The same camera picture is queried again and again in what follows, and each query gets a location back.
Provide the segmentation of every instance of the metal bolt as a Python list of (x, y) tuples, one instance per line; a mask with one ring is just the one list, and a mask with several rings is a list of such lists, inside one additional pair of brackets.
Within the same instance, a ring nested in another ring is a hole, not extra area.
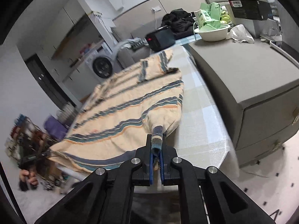
[(180, 158), (178, 156), (174, 157), (172, 160), (173, 160), (174, 163), (180, 163), (180, 162), (182, 162), (182, 158)]
[(97, 175), (103, 175), (103, 174), (105, 173), (105, 169), (102, 168), (102, 167), (100, 167), (100, 168), (98, 168), (98, 169), (95, 171), (95, 173), (96, 173)]
[(132, 158), (131, 163), (138, 164), (138, 163), (140, 163), (140, 159), (137, 157), (134, 157), (134, 158)]
[(218, 171), (217, 167), (213, 167), (213, 166), (209, 167), (208, 170), (209, 170), (210, 173), (217, 173), (217, 171)]

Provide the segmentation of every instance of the purple bag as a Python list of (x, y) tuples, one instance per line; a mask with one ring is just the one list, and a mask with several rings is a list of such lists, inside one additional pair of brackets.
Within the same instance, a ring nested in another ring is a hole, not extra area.
[(65, 128), (57, 119), (52, 115), (44, 122), (44, 129), (49, 133), (49, 135), (55, 138), (57, 141), (61, 141), (68, 129)]

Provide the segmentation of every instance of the white plastic bag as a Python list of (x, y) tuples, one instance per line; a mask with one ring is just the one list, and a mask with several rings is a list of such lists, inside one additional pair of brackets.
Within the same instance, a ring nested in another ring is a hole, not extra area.
[(252, 38), (251, 34), (247, 31), (247, 29), (245, 29), (243, 24), (234, 26), (227, 34), (226, 39), (234, 39), (237, 43), (241, 43), (243, 41), (246, 41), (248, 43), (255, 42), (255, 40)]

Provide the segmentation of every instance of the washing machine door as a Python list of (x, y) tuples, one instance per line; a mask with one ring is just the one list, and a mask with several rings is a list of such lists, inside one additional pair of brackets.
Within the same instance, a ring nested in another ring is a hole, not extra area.
[(111, 61), (108, 57), (97, 57), (92, 62), (92, 69), (94, 73), (100, 78), (109, 78), (113, 73)]

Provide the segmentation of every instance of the drawer handle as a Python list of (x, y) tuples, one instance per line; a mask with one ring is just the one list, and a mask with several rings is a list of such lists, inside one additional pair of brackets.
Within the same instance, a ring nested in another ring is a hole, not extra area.
[(293, 116), (295, 119), (294, 119), (292, 125), (296, 124), (297, 121), (299, 120), (299, 108), (298, 107), (294, 110)]
[(273, 150), (272, 151), (275, 151), (275, 150), (277, 150), (278, 148), (279, 148), (279, 146), (282, 144), (282, 142), (275, 142), (274, 143), (274, 148), (273, 148)]

